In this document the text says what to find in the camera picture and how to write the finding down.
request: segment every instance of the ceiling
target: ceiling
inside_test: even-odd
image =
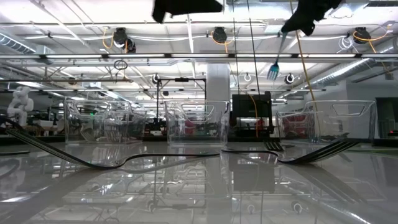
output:
[[[134,40],[138,54],[156,54],[156,53],[196,53],[196,54],[224,54],[228,53],[255,53],[271,54],[277,53],[280,45],[280,38],[276,37],[284,21],[291,15],[288,7],[283,4],[263,3],[250,4],[250,18],[252,27],[249,25],[249,16],[247,5],[242,1],[236,1],[236,11],[233,13],[232,7],[227,5],[221,13],[211,14],[191,14],[189,15],[190,24],[187,23],[188,16],[170,16],[165,17],[165,24],[157,24],[151,17],[152,1],[148,0],[44,0],[41,1],[45,10],[55,16],[59,22],[66,25],[67,28],[60,26],[54,17],[37,7],[30,0],[2,0],[0,2],[0,33],[4,32],[13,35],[16,39],[28,46],[37,47],[44,45],[56,54],[110,54],[123,53],[115,46],[107,49],[103,45],[102,36],[105,35],[106,45],[111,45],[111,33],[117,27],[125,27],[127,34]],[[342,49],[342,38],[354,31],[355,27],[366,27],[372,37],[380,37],[389,33],[386,38],[375,41],[377,45],[384,42],[394,35],[398,25],[398,7],[360,7],[355,11],[348,11],[342,7],[336,12],[328,13],[325,19],[320,21],[313,35],[309,38],[303,37],[300,41],[303,53],[323,53],[335,54],[366,52],[370,50],[368,44],[350,44],[347,49]],[[211,38],[211,32],[215,27],[224,27],[225,32],[231,40],[227,45],[216,44]],[[74,33],[85,43],[77,40],[69,31]],[[190,32],[192,32],[193,44],[190,45]],[[289,34],[283,53],[299,53],[299,45],[295,38],[295,33]],[[0,54],[18,54],[8,47],[0,45]],[[78,60],[79,62],[88,62],[87,60]],[[192,77],[193,68],[195,68],[195,77],[205,78],[207,75],[206,60],[177,61],[169,65],[162,60],[156,65],[156,60],[151,59],[154,65],[146,65],[146,60],[141,61],[140,65],[129,65],[124,75],[134,81],[128,82],[106,82],[102,83],[102,88],[110,89],[140,89],[155,88],[152,85],[153,74],[158,74],[161,78]],[[36,64],[33,61],[8,60],[8,63],[22,66],[31,72],[44,77],[46,64]],[[55,64],[71,63],[68,60],[56,60]],[[260,88],[292,88],[303,83],[303,66],[300,61],[279,63],[280,78],[276,81],[267,80],[265,75],[272,65],[269,62],[236,61],[228,62],[231,69],[231,84],[234,85],[239,80],[240,86],[244,88],[256,88],[256,74],[259,76]],[[339,61],[333,62],[306,62],[306,68],[310,78],[324,72]],[[48,73],[55,72],[59,67],[48,66]],[[293,85],[284,83],[284,76],[293,74],[296,77]],[[115,70],[110,76],[107,67],[99,64],[98,66],[79,66],[62,67],[56,71],[52,78],[114,78]],[[77,86],[70,86],[67,83],[59,83],[58,88],[82,88],[81,83]],[[185,93],[170,93],[167,98],[203,98],[204,94],[199,87],[193,83],[174,83],[170,82],[167,88],[198,88],[198,91]],[[117,93],[128,100],[146,101],[150,96],[143,93]]]

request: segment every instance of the fork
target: fork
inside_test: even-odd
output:
[[[282,42],[280,43],[279,51],[278,51],[278,56],[276,57],[275,63],[269,68],[267,79],[268,80],[276,80],[279,74],[279,65],[278,65],[278,60],[279,60],[279,55],[280,52],[282,51],[282,47],[284,46],[284,42],[286,40],[287,32],[284,32],[282,35]]]

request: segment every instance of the transparent container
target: transparent container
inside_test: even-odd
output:
[[[126,144],[141,141],[145,111],[127,101],[65,100],[66,144]]]
[[[228,101],[166,101],[167,141],[170,145],[226,145]]]
[[[300,112],[277,112],[282,140],[328,144],[343,139],[372,141],[374,101],[311,101]]]

